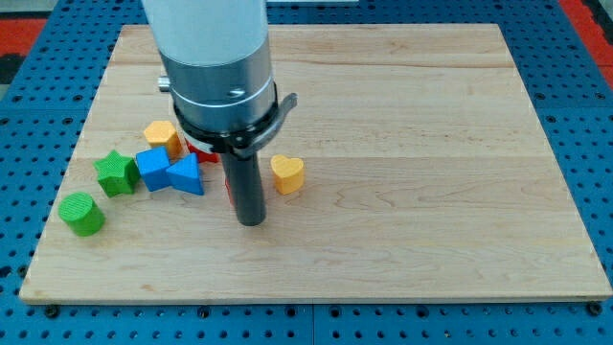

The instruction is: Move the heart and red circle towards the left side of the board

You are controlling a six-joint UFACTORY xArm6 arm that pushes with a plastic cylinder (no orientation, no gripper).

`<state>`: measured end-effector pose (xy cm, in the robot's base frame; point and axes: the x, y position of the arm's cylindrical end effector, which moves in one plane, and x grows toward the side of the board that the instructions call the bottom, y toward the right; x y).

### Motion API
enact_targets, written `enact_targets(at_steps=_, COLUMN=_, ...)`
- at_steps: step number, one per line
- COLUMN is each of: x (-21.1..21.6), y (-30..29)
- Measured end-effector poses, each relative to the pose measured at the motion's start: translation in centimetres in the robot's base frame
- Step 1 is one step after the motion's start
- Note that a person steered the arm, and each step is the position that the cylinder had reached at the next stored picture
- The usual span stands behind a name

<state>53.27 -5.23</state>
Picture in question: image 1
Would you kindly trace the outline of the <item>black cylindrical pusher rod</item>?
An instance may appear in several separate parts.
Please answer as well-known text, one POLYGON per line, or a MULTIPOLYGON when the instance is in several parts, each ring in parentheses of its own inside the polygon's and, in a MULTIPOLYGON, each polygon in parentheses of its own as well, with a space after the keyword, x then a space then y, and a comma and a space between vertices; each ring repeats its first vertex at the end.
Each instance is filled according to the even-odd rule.
POLYGON ((245 226, 261 224, 266 208, 258 156, 223 153, 221 160, 238 221, 245 226))

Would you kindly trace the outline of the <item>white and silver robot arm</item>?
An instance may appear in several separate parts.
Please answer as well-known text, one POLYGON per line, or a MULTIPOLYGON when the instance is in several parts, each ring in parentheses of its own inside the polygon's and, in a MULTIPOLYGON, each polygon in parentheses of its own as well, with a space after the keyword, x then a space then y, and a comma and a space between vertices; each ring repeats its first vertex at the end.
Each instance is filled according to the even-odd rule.
POLYGON ((238 221, 262 223, 257 153, 279 132, 264 0, 143 0, 185 138, 220 154, 238 221))

